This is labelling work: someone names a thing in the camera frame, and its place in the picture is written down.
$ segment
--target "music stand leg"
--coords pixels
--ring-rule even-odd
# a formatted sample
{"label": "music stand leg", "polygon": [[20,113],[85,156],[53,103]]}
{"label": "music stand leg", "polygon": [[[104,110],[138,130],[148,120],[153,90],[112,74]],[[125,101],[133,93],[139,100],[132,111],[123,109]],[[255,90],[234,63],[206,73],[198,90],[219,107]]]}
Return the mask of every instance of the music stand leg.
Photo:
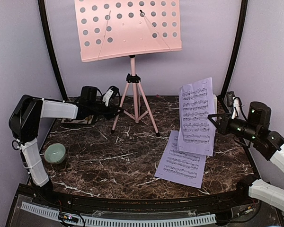
{"label": "music stand leg", "polygon": [[[124,93],[123,93],[122,98],[121,98],[120,107],[123,106],[128,88],[129,88],[129,83],[126,83]],[[111,133],[115,132],[115,127],[117,126],[118,119],[119,119],[119,114],[115,117],[115,122],[114,122],[113,128],[111,130]]]}
{"label": "music stand leg", "polygon": [[[122,107],[122,105],[123,105],[123,102],[124,102],[124,99],[125,99],[125,96],[126,96],[126,93],[127,93],[128,87],[129,87],[129,84],[132,83],[133,84],[134,116],[129,114],[126,111],[124,111],[124,112],[127,115],[129,115],[131,118],[133,118],[136,123],[139,123],[139,121],[140,121],[140,119],[142,117],[144,117],[146,114],[149,114],[150,118],[151,118],[152,125],[153,125],[153,127],[155,129],[155,132],[156,132],[156,136],[159,137],[160,133],[159,133],[158,127],[156,125],[155,119],[153,118],[153,115],[152,115],[152,112],[151,112],[151,108],[150,108],[150,105],[148,104],[148,101],[147,101],[147,98],[145,96],[145,93],[144,93],[144,90],[142,88],[142,85],[140,84],[140,80],[141,79],[136,74],[135,55],[131,55],[129,57],[131,58],[131,71],[132,71],[132,73],[128,74],[128,78],[126,78],[127,84],[126,84],[124,93],[122,95],[120,107]],[[144,100],[146,108],[147,108],[147,111],[144,114],[142,114],[141,116],[140,116],[140,94],[139,94],[139,90],[141,92],[141,95],[143,97],[143,100]],[[114,122],[113,128],[111,130],[111,133],[115,132],[115,127],[117,125],[118,119],[119,119],[119,115],[117,115],[116,118],[115,118],[115,122]]]}
{"label": "music stand leg", "polygon": [[140,91],[141,91],[141,95],[142,95],[142,97],[143,97],[144,103],[145,103],[146,108],[147,108],[147,110],[148,110],[148,114],[150,115],[151,122],[152,122],[152,125],[153,125],[154,129],[155,129],[156,135],[159,137],[159,136],[160,136],[160,133],[159,133],[158,127],[157,127],[157,125],[156,125],[155,119],[153,118],[150,105],[148,104],[148,101],[147,101],[147,98],[146,98],[145,93],[144,93],[144,91],[143,91],[143,88],[142,88],[141,83],[138,83],[138,87],[139,87],[139,89],[140,89]]}
{"label": "music stand leg", "polygon": [[134,105],[134,117],[135,122],[139,123],[139,110],[138,110],[138,87],[136,83],[133,83],[133,105]]}

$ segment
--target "marble table surface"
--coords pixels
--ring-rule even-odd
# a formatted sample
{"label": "marble table surface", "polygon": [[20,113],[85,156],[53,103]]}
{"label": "marble table surface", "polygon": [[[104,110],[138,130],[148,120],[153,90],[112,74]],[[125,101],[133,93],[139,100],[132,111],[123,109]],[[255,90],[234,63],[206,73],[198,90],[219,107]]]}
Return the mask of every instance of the marble table surface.
{"label": "marble table surface", "polygon": [[[150,96],[148,101],[159,138],[149,116],[136,124],[122,114],[114,134],[110,133],[113,119],[101,118],[94,125],[64,124],[57,119],[42,149],[44,152],[53,143],[66,147],[62,164],[44,162],[54,190],[116,199],[184,198],[235,190],[239,179],[253,173],[244,149],[233,136],[217,133],[201,189],[154,178],[170,131],[179,130],[179,109],[176,96]],[[125,99],[124,109],[133,112],[131,97]],[[218,112],[223,112],[220,105]]]}

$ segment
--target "cable organizer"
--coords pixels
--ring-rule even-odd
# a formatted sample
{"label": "cable organizer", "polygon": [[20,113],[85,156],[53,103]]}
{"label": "cable organizer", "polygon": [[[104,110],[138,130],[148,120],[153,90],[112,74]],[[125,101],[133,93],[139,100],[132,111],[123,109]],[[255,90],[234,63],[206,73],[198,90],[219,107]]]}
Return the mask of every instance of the cable organizer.
{"label": "cable organizer", "polygon": [[[47,207],[41,207],[35,204],[22,202],[22,210],[39,215],[41,217],[58,220],[59,211]],[[169,220],[117,220],[117,219],[104,219],[93,218],[82,215],[85,220],[86,227],[193,227],[203,226],[216,223],[215,214],[204,215],[193,218],[180,218]],[[82,220],[79,218],[77,226],[83,226]]]}

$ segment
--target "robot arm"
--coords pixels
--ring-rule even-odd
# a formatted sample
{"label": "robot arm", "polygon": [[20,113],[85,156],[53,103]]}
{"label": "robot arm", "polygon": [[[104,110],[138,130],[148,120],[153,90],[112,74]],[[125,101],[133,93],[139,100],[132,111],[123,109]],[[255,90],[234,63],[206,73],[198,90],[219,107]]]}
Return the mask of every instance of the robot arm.
{"label": "robot arm", "polygon": [[37,144],[41,118],[75,119],[78,107],[71,103],[46,100],[24,95],[9,120],[16,149],[21,151],[22,161],[35,185],[43,187],[49,177],[44,169]]}
{"label": "robot arm", "polygon": [[119,89],[111,86],[107,94],[96,101],[98,89],[83,87],[81,96],[75,103],[50,100],[28,95],[22,96],[9,120],[15,140],[13,148],[20,150],[22,162],[35,185],[44,187],[50,179],[44,169],[37,144],[40,119],[66,118],[82,120],[90,115],[104,115],[107,119],[122,113],[122,109],[110,105]]}
{"label": "robot arm", "polygon": [[[259,151],[267,161],[271,161],[284,173],[284,138],[276,131],[270,131],[271,109],[264,103],[252,102],[249,107],[248,118],[241,120],[233,118],[233,114],[211,114],[208,119],[221,134],[232,133],[244,138]],[[264,201],[284,212],[284,190],[272,186],[263,180],[249,175],[237,184],[237,203],[244,196]]]}

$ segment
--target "purple wall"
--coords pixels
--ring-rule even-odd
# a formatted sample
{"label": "purple wall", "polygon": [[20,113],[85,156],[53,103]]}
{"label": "purple wall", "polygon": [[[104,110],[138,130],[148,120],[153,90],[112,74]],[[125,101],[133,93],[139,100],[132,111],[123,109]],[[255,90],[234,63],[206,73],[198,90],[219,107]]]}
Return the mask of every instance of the purple wall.
{"label": "purple wall", "polygon": [[[284,0],[249,1],[245,29],[230,90],[245,104],[272,109],[270,130],[284,137]],[[252,149],[264,180],[284,189],[284,174]]]}
{"label": "purple wall", "polygon": [[[13,140],[8,120],[23,94],[60,99],[47,54],[38,3],[0,0],[0,227],[7,215],[19,183],[27,172]],[[42,121],[42,143],[52,121]]]}
{"label": "purple wall", "polygon": [[[128,57],[82,63],[74,0],[46,0],[52,39],[66,90],[78,96],[91,85],[123,92],[130,72]],[[147,95],[176,95],[185,83],[213,78],[219,93],[238,25],[241,0],[180,0],[183,50],[138,55],[137,74]]]}

